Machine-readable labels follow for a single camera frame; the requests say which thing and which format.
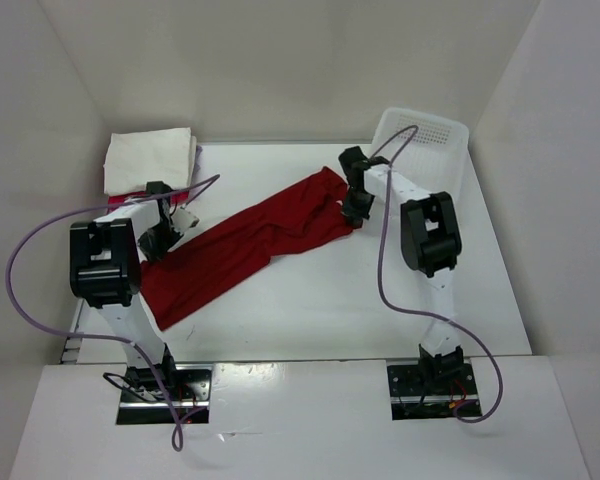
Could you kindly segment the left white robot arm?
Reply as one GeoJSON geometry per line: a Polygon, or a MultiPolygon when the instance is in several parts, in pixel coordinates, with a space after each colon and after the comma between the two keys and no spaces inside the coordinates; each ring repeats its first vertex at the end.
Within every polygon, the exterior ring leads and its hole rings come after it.
{"type": "Polygon", "coordinates": [[[70,228],[70,287],[97,310],[123,345],[127,360],[121,380],[129,395],[146,403],[162,402],[179,387],[175,362],[154,331],[142,306],[140,257],[165,257],[182,237],[170,216],[168,198],[120,207],[70,228]]]}

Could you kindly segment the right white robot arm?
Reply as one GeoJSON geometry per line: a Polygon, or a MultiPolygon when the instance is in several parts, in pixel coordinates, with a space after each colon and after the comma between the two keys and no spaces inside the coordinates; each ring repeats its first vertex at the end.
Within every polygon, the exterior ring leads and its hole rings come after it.
{"type": "Polygon", "coordinates": [[[410,313],[431,320],[418,345],[417,391],[422,398],[442,392],[456,380],[464,365],[464,351],[452,319],[453,273],[462,251],[452,196],[417,186],[394,173],[388,159],[368,157],[359,147],[344,150],[339,163],[347,181],[342,215],[349,226],[360,228],[370,218],[376,199],[384,204],[377,265],[377,284],[384,303],[389,302],[383,287],[389,216],[391,207],[397,207],[401,257],[418,275],[418,286],[426,301],[424,310],[412,309],[410,313]]]}

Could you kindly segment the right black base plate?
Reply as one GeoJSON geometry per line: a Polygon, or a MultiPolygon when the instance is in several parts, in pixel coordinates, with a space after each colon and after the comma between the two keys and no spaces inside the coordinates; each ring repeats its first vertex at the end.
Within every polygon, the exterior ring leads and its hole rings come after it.
{"type": "Polygon", "coordinates": [[[394,421],[452,418],[455,408],[462,417],[482,415],[470,363],[448,378],[428,382],[413,361],[388,363],[386,370],[394,421]]]}

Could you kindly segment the pink t shirt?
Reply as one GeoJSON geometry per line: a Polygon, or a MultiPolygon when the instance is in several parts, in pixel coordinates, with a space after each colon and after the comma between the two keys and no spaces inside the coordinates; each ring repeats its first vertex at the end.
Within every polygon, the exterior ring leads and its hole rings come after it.
{"type": "MultiPolygon", "coordinates": [[[[111,206],[113,204],[124,203],[126,201],[130,201],[135,198],[146,197],[147,194],[144,192],[132,192],[126,195],[118,195],[118,196],[110,196],[108,198],[108,205],[111,206]]],[[[169,198],[170,205],[181,205],[185,204],[189,198],[189,194],[187,192],[180,193],[178,195],[174,195],[169,198]]]]}

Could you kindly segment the lavender t shirt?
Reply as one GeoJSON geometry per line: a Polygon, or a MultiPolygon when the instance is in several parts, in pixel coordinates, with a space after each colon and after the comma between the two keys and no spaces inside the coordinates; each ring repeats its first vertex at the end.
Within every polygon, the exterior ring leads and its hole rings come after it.
{"type": "Polygon", "coordinates": [[[199,169],[200,169],[200,156],[202,154],[203,148],[201,145],[197,145],[195,147],[195,150],[193,152],[193,157],[192,157],[192,175],[195,175],[199,169]]]}

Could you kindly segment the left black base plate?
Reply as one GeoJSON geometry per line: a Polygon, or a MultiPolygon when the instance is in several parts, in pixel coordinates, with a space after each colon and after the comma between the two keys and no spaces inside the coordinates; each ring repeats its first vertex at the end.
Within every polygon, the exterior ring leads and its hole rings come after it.
{"type": "MultiPolygon", "coordinates": [[[[142,384],[124,375],[106,373],[108,382],[120,392],[116,424],[172,425],[173,418],[164,395],[153,376],[142,384]]],[[[167,385],[178,417],[184,424],[208,424],[210,416],[212,367],[181,364],[176,366],[175,379],[167,385]]]]}

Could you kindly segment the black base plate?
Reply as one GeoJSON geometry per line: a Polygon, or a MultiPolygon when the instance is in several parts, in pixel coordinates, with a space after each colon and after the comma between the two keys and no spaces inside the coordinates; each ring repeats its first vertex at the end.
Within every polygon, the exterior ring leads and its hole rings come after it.
{"type": "Polygon", "coordinates": [[[455,408],[462,417],[482,415],[470,363],[448,378],[428,382],[413,361],[388,363],[386,370],[394,421],[452,418],[455,408]]]}
{"type": "MultiPolygon", "coordinates": [[[[142,384],[124,375],[106,373],[108,382],[120,392],[116,424],[172,425],[173,418],[164,395],[153,376],[142,384]]],[[[210,416],[212,367],[181,364],[176,366],[175,379],[167,385],[178,417],[184,424],[208,424],[210,416]]]]}

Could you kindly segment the white plastic laundry basket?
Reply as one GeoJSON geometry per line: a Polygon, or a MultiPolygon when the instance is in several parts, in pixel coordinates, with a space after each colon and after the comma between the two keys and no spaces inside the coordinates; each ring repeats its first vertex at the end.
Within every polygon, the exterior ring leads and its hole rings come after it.
{"type": "Polygon", "coordinates": [[[469,129],[462,123],[406,108],[390,107],[379,121],[370,151],[389,159],[418,131],[394,163],[396,172],[432,192],[459,197],[467,163],[469,129]]]}

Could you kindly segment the cream white t shirt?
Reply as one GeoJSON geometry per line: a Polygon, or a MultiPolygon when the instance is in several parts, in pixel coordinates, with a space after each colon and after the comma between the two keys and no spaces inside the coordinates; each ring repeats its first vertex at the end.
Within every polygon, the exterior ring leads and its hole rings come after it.
{"type": "Polygon", "coordinates": [[[104,162],[104,193],[139,192],[153,181],[183,189],[190,184],[196,147],[190,128],[112,134],[104,162]]]}

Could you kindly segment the dark red t shirt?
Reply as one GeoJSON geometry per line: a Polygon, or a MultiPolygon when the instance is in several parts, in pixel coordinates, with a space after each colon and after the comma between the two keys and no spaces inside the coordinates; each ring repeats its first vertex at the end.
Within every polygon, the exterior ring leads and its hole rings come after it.
{"type": "Polygon", "coordinates": [[[142,264],[141,294],[165,331],[257,273],[353,232],[341,214],[346,182],[324,167],[142,264]]]}

